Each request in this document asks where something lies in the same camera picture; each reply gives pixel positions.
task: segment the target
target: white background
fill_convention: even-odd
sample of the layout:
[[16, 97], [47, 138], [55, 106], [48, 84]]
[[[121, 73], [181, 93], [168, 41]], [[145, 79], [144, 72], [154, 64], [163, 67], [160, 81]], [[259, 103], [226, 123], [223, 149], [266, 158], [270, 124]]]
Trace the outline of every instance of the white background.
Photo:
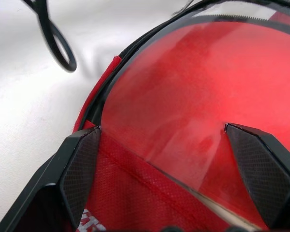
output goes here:
[[71, 134], [79, 111], [113, 56], [186, 0], [49, 0], [52, 21], [78, 62], [52, 58], [36, 15], [0, 0], [0, 220], [31, 176]]

